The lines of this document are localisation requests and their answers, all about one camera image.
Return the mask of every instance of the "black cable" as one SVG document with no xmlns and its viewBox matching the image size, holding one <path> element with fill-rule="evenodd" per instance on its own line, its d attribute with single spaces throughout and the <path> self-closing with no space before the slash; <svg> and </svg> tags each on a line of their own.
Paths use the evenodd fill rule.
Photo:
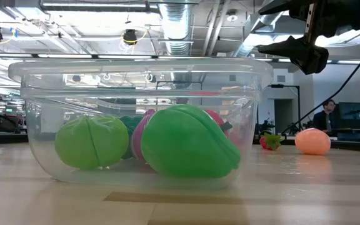
<svg viewBox="0 0 360 225">
<path fill-rule="evenodd" d="M 309 116 L 311 113 L 313 113 L 317 108 L 321 107 L 327 100 L 332 99 L 334 96 L 336 96 L 338 93 L 340 93 L 341 90 L 343 90 L 343 88 L 345 87 L 345 85 L 347 85 L 348 81 L 356 74 L 356 71 L 358 71 L 359 68 L 360 68 L 360 63 L 356 66 L 356 68 L 351 73 L 351 75 L 349 75 L 349 77 L 345 80 L 344 84 L 341 85 L 341 87 L 338 89 L 338 91 L 336 91 L 333 95 L 331 95 L 326 100 L 324 100 L 321 104 L 317 105 L 315 108 L 310 110 L 307 114 L 305 114 L 305 116 L 301 117 L 297 122 L 295 122 L 291 126 L 287 127 L 281 134 L 283 135 L 286 131 L 289 130 L 289 128 L 291 128 L 291 127 L 295 126 L 296 124 L 300 123 L 303 119 L 305 119 L 307 116 Z"/>
</svg>

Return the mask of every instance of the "toy fruit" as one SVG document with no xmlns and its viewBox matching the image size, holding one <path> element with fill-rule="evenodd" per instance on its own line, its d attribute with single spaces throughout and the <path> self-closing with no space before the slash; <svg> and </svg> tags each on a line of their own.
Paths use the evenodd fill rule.
<svg viewBox="0 0 360 225">
<path fill-rule="evenodd" d="M 219 125 L 219 127 L 223 130 L 223 125 L 225 124 L 225 122 L 220 117 L 220 115 L 217 112 L 210 110 L 210 109 L 205 109 L 205 111 L 212 117 L 212 119 L 214 119 L 216 121 L 217 125 Z M 223 132 L 226 135 L 226 137 L 229 137 L 228 129 Z"/>
<path fill-rule="evenodd" d="M 141 152 L 141 137 L 144 132 L 144 128 L 148 123 L 149 119 L 153 116 L 155 110 L 149 109 L 145 112 L 144 118 L 138 123 L 137 127 L 135 128 L 132 137 L 131 137 L 131 151 L 132 155 L 141 161 L 145 162 L 144 156 Z"/>
<path fill-rule="evenodd" d="M 127 148 L 126 153 L 122 156 L 122 159 L 129 159 L 133 157 L 132 151 L 131 151 L 131 137 L 133 135 L 134 130 L 136 129 L 137 125 L 140 123 L 140 121 L 143 119 L 142 116 L 122 116 L 119 118 L 124 125 L 127 127 L 127 133 L 129 134 L 129 147 Z"/>
<path fill-rule="evenodd" d="M 276 150 L 281 146 L 281 136 L 265 133 L 259 140 L 262 148 L 267 150 Z"/>
<path fill-rule="evenodd" d="M 175 105 L 154 114 L 141 151 L 157 172 L 181 178 L 221 178 L 237 169 L 239 150 L 202 109 Z"/>
<path fill-rule="evenodd" d="M 329 136 L 318 129 L 306 129 L 295 137 L 295 146 L 304 154 L 323 155 L 330 150 Z"/>
<path fill-rule="evenodd" d="M 60 128 L 55 150 L 63 163 L 79 169 L 110 166 L 128 148 L 126 126 L 113 116 L 80 117 Z"/>
</svg>

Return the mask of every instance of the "ceiling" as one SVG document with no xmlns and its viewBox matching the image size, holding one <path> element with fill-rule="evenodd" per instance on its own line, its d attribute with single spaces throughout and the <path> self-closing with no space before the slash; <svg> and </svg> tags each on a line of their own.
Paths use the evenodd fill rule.
<svg viewBox="0 0 360 225">
<path fill-rule="evenodd" d="M 39 1 L 18 1 L 26 4 L 14 7 L 0 7 L 0 27 L 3 40 L 0 42 L 0 53 L 31 54 L 136 54 L 167 55 L 162 29 L 161 15 L 157 13 L 133 11 L 105 11 L 98 8 L 101 1 L 95 0 L 44 0 L 43 4 L 83 4 L 84 7 L 40 7 Z M 203 52 L 207 36 L 208 22 L 213 19 L 213 0 L 189 0 L 192 4 L 191 37 L 192 56 Z M 103 0 L 104 4 L 122 4 L 123 1 Z M 236 9 L 237 20 L 224 20 L 213 53 L 226 54 L 235 51 L 245 40 L 243 34 L 247 16 L 256 13 L 262 7 L 263 0 L 231 1 L 228 9 Z M 219 19 L 222 13 L 219 6 Z M 137 36 L 143 37 L 134 47 L 123 47 L 121 36 L 127 29 L 135 29 Z M 302 35 L 304 23 L 291 19 L 284 13 L 276 23 L 272 33 L 257 33 L 252 40 L 254 45 L 269 40 L 270 43 L 283 41 L 290 35 Z M 330 48 L 331 59 L 360 59 L 360 31 L 348 31 L 331 39 L 319 38 L 316 43 Z M 268 57 L 253 51 L 250 56 Z M 10 86 L 12 93 L 18 90 L 19 83 L 8 78 L 8 66 L 23 61 L 11 57 L 0 57 L 0 86 Z M 273 64 L 286 68 L 291 64 Z"/>
</svg>

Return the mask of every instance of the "ceiling duct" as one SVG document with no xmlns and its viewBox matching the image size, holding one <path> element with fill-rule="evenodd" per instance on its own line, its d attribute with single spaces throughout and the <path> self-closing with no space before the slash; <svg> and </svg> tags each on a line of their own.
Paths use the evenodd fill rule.
<svg viewBox="0 0 360 225">
<path fill-rule="evenodd" d="M 272 1 L 273 0 L 265 0 L 262 6 L 265 6 Z M 245 40 L 238 47 L 237 51 L 232 54 L 232 56 L 247 57 L 255 47 L 253 44 L 249 43 L 248 36 L 258 30 L 268 33 L 273 32 L 275 24 L 279 20 L 281 15 L 283 15 L 283 12 L 263 16 L 260 16 L 258 13 L 249 15 L 243 29 Z"/>
<path fill-rule="evenodd" d="M 188 56 L 191 44 L 187 42 L 190 33 L 191 6 L 189 4 L 160 4 L 162 29 L 167 53 L 172 56 Z M 172 80 L 177 89 L 190 86 L 193 76 L 190 73 L 172 73 Z"/>
</svg>

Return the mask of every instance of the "red toy strawberry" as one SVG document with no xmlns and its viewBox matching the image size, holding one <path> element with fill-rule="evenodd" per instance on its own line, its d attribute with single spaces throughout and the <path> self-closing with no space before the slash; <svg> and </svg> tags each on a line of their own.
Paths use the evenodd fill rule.
<svg viewBox="0 0 360 225">
<path fill-rule="evenodd" d="M 267 150 L 276 150 L 281 146 L 281 136 L 265 133 L 259 140 L 262 148 Z"/>
</svg>

